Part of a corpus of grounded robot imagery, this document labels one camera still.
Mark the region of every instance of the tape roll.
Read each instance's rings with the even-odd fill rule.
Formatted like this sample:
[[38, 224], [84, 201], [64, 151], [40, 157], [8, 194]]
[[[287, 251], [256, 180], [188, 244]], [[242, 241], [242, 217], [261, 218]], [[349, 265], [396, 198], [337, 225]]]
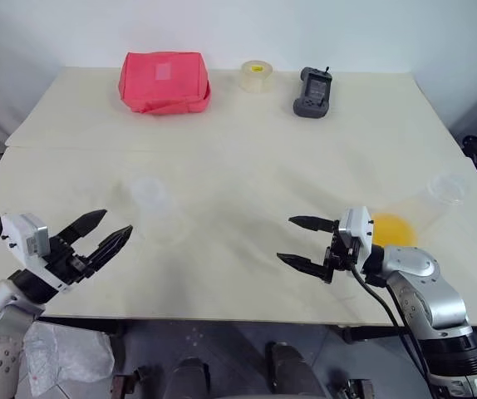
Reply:
[[273, 68], [264, 61], [248, 61], [240, 68], [240, 86], [248, 93], [264, 93], [272, 86]]

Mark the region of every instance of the white table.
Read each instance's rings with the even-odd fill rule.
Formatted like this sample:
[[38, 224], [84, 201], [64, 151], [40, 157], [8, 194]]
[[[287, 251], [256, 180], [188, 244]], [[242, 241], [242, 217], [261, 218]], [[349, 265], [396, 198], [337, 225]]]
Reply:
[[[118, 73], [66, 69], [0, 164], [0, 214], [32, 211], [54, 234], [109, 210], [76, 246], [82, 254], [135, 227], [97, 275], [52, 300], [49, 315], [388, 323], [344, 273], [326, 285], [275, 257], [320, 261], [330, 241], [287, 219], [379, 209], [454, 169], [469, 185], [465, 203], [420, 245], [477, 324], [477, 173], [410, 76], [335, 74], [329, 114], [306, 120], [292, 114], [297, 74], [277, 74], [274, 91], [255, 96], [235, 72], [212, 72], [205, 113], [153, 117], [122, 105]], [[0, 278], [16, 267], [0, 246]]]

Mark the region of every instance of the orange liquid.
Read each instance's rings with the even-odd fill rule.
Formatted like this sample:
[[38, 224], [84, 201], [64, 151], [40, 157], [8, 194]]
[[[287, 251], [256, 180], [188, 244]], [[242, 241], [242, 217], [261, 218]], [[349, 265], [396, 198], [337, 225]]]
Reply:
[[412, 247], [416, 245], [416, 232], [403, 218], [395, 214], [374, 214], [373, 243]]

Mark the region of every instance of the white wall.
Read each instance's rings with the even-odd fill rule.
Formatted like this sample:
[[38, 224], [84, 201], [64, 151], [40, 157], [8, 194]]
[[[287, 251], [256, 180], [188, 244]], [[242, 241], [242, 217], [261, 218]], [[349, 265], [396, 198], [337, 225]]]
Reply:
[[201, 51], [212, 68], [261, 58], [281, 70], [413, 71], [449, 128], [477, 125], [477, 0], [7, 0], [0, 137], [60, 66], [158, 50]]

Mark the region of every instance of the plastic bag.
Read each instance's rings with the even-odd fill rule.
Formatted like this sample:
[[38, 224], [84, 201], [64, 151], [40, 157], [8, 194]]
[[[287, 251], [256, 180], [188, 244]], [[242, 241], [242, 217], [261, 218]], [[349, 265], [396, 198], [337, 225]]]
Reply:
[[24, 337], [28, 377], [37, 397], [61, 381], [96, 382], [113, 372], [115, 359], [103, 332], [34, 323]]

